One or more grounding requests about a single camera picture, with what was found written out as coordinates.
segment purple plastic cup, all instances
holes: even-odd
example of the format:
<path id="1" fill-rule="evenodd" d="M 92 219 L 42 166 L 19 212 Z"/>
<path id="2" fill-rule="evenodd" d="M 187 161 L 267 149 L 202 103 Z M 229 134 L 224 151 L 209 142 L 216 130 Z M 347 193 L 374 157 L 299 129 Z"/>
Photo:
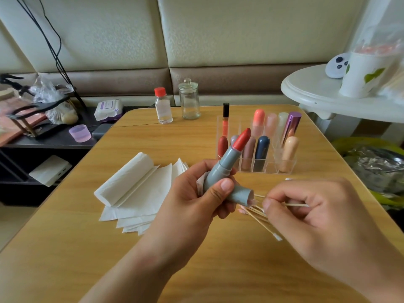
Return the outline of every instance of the purple plastic cup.
<path id="1" fill-rule="evenodd" d="M 85 124 L 79 124 L 69 130 L 76 142 L 85 142 L 91 138 L 91 133 Z"/>

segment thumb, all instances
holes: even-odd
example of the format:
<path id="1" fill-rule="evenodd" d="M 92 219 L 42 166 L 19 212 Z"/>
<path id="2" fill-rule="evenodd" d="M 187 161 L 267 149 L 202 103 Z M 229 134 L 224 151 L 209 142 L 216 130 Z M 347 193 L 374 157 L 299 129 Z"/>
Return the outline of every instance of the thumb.
<path id="1" fill-rule="evenodd" d="M 262 202 L 268 221 L 299 250 L 300 244 L 310 239 L 312 227 L 297 219 L 283 204 L 275 199 L 265 199 Z"/>
<path id="2" fill-rule="evenodd" d="M 234 183 L 231 179 L 224 178 L 218 181 L 199 198 L 200 206 L 212 214 L 233 191 L 233 189 Z"/>

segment white container with leaf pattern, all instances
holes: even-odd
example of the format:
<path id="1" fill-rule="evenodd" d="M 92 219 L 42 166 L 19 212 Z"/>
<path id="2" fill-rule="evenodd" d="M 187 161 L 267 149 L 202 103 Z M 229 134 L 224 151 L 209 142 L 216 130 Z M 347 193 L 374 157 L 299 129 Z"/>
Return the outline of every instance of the white container with leaf pattern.
<path id="1" fill-rule="evenodd" d="M 339 93 L 350 98 L 364 98 L 371 95 L 396 58 L 397 55 L 352 52 Z"/>

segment floor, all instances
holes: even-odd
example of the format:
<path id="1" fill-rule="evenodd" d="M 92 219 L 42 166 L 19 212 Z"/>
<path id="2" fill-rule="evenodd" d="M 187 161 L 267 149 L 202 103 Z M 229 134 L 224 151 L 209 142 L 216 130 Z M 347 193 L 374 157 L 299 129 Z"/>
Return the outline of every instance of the floor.
<path id="1" fill-rule="evenodd" d="M 5 206 L 0 203 L 0 251 L 31 217 L 35 207 Z"/>

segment person's right hand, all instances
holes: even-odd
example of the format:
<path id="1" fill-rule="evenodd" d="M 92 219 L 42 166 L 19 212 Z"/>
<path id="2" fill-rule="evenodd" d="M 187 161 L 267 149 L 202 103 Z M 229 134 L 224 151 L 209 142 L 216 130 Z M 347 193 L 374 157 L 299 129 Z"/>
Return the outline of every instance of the person's right hand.
<path id="1" fill-rule="evenodd" d="M 281 202 L 310 206 L 286 208 Z M 269 222 L 315 269 L 372 302 L 404 302 L 404 257 L 346 179 L 285 181 L 263 201 Z"/>

